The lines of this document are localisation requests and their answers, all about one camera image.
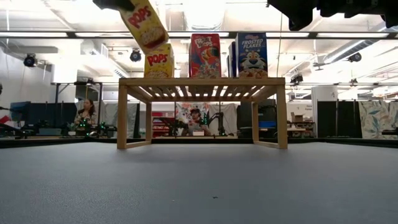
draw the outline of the pipe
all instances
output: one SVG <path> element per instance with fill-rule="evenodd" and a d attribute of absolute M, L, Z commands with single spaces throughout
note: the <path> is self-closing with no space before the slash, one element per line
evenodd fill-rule
<path fill-rule="evenodd" d="M 398 26 L 391 27 L 391 28 L 386 28 L 385 23 L 381 23 L 376 26 L 376 28 L 373 28 L 370 30 L 372 32 L 398 32 Z M 341 46 L 337 50 L 333 51 L 332 53 L 327 54 L 323 58 L 323 62 L 325 64 L 330 64 L 330 63 L 335 63 L 341 59 L 344 59 L 346 57 L 349 57 L 356 52 L 359 52 L 362 49 L 365 49 L 366 47 L 369 47 L 376 42 L 379 42 L 380 40 L 353 40 L 351 42 L 348 42 L 347 44 Z"/>

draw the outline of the fluorescent light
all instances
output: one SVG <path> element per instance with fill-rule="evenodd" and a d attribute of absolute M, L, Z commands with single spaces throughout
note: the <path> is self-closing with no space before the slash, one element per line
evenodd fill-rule
<path fill-rule="evenodd" d="M 343 38 L 383 38 L 386 33 L 319 33 L 318 37 L 343 37 Z"/>
<path fill-rule="evenodd" d="M 229 32 L 169 32 L 170 37 L 191 37 L 192 34 L 218 34 L 220 37 L 229 36 Z"/>
<path fill-rule="evenodd" d="M 65 32 L 0 32 L 0 37 L 68 37 Z"/>
<path fill-rule="evenodd" d="M 270 32 L 267 37 L 308 37 L 309 32 Z"/>
<path fill-rule="evenodd" d="M 76 32 L 77 37 L 132 37 L 128 32 Z"/>
<path fill-rule="evenodd" d="M 191 39 L 182 39 L 180 40 L 181 44 L 191 44 Z M 220 44 L 226 44 L 225 40 L 220 40 Z"/>

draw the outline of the computer screen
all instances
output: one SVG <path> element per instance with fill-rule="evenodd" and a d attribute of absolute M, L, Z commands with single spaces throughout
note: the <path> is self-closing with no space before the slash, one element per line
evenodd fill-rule
<path fill-rule="evenodd" d="M 11 103 L 10 114 L 13 121 L 26 121 L 28 119 L 30 102 Z"/>

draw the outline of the cable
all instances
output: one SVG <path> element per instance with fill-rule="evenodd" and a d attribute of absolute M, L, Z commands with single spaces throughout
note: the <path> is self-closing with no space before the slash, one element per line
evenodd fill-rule
<path fill-rule="evenodd" d="M 278 77 L 279 72 L 279 58 L 280 58 L 280 45 L 282 43 L 282 20 L 283 20 L 283 13 L 280 13 L 280 32 L 279 32 L 279 50 L 278 50 L 278 63 L 276 66 L 276 77 Z"/>

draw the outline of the wooden slat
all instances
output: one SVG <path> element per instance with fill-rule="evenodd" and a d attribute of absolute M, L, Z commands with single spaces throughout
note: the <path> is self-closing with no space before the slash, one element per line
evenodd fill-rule
<path fill-rule="evenodd" d="M 155 92 L 153 90 L 151 90 L 148 86 L 143 86 L 142 88 L 145 91 L 147 91 L 149 94 L 151 94 L 153 98 L 157 98 L 157 95 L 155 94 Z"/>
<path fill-rule="evenodd" d="M 185 86 L 180 86 L 180 89 L 181 89 L 182 95 L 184 97 L 188 97 L 187 89 L 185 88 Z"/>
<path fill-rule="evenodd" d="M 130 86 L 130 88 L 133 89 L 134 91 L 136 91 L 137 93 L 139 93 L 145 99 L 148 99 L 149 101 L 151 100 L 152 96 L 150 94 L 148 94 L 147 92 L 145 92 L 144 90 L 142 90 L 141 88 L 139 88 L 137 86 Z"/>
<path fill-rule="evenodd" d="M 228 94 L 230 94 L 235 89 L 235 86 L 228 86 L 224 92 L 223 98 L 227 98 Z"/>
<path fill-rule="evenodd" d="M 169 91 L 169 89 L 167 88 L 167 86 L 162 86 L 162 87 L 159 87 L 159 88 L 161 88 L 162 91 L 163 91 L 164 93 L 166 93 L 166 95 L 167 95 L 168 97 L 170 97 L 170 98 L 173 97 L 172 93 Z"/>
<path fill-rule="evenodd" d="M 188 91 L 191 93 L 192 97 L 197 97 L 196 86 L 188 86 Z"/>
<path fill-rule="evenodd" d="M 276 93 L 275 86 L 265 86 L 262 90 L 260 90 L 252 98 L 256 101 L 261 101 L 261 100 L 268 99 L 268 97 L 272 96 L 275 93 Z"/>
<path fill-rule="evenodd" d="M 204 97 L 205 96 L 205 88 L 206 87 L 197 87 L 197 90 L 198 90 L 198 94 L 199 94 L 199 97 Z"/>
<path fill-rule="evenodd" d="M 167 97 L 167 98 L 158 97 L 158 98 L 154 98 L 152 100 L 152 102 L 173 102 L 173 101 L 175 101 L 175 100 L 174 99 L 170 99 L 169 97 Z M 227 98 L 215 97 L 215 96 L 212 96 L 210 98 L 208 98 L 207 96 L 204 96 L 204 97 L 188 96 L 188 97 L 181 97 L 179 99 L 179 101 L 181 101 L 181 102 L 195 102 L 195 101 L 197 101 L 197 102 L 201 102 L 201 101 L 204 101 L 204 102 L 218 102 L 218 101 L 228 101 L 228 102 L 245 101 L 245 102 L 252 102 L 253 99 L 252 98 L 245 98 L 245 97 L 240 99 L 237 96 L 235 96 L 235 97 L 227 97 Z"/>
<path fill-rule="evenodd" d="M 249 94 L 245 96 L 246 98 L 250 98 L 255 92 L 261 89 L 262 86 L 256 86 L 252 90 L 249 91 Z"/>
<path fill-rule="evenodd" d="M 121 78 L 129 86 L 190 86 L 190 85 L 285 85 L 285 78 Z"/>
<path fill-rule="evenodd" d="M 251 90 L 252 86 L 246 86 L 242 89 L 242 91 L 240 92 L 240 95 L 238 96 L 238 99 L 243 98 L 243 96 L 249 91 Z"/>
<path fill-rule="evenodd" d="M 127 143 L 127 148 L 147 146 L 149 144 L 150 144 L 150 141 Z"/>
<path fill-rule="evenodd" d="M 279 145 L 277 143 L 273 143 L 273 142 L 254 141 L 254 144 L 256 144 L 258 146 L 273 147 L 273 148 L 279 149 Z"/>
<path fill-rule="evenodd" d="M 234 91 L 232 91 L 231 97 L 235 97 L 236 94 L 238 94 L 238 93 L 241 91 L 241 89 L 242 89 L 242 86 L 237 86 L 237 87 L 234 89 Z"/>
<path fill-rule="evenodd" d="M 221 91 L 223 91 L 224 86 L 218 86 L 217 91 L 216 91 L 216 97 L 220 97 Z"/>
<path fill-rule="evenodd" d="M 139 101 L 142 101 L 142 102 L 144 102 L 144 103 L 147 103 L 147 102 L 149 101 L 149 99 L 144 98 L 144 96 L 142 96 L 140 93 L 138 93 L 136 90 L 133 90 L 133 89 L 130 88 L 130 87 L 127 87 L 127 93 L 128 93 L 130 96 L 134 97 L 135 99 L 137 99 L 137 100 L 139 100 Z"/>
<path fill-rule="evenodd" d="M 176 98 L 181 98 L 180 93 L 175 86 L 169 86 L 169 88 L 173 91 Z"/>
<path fill-rule="evenodd" d="M 154 90 L 157 94 L 160 95 L 161 98 L 165 98 L 162 90 L 160 88 L 158 88 L 157 86 L 151 86 L 152 90 Z"/>

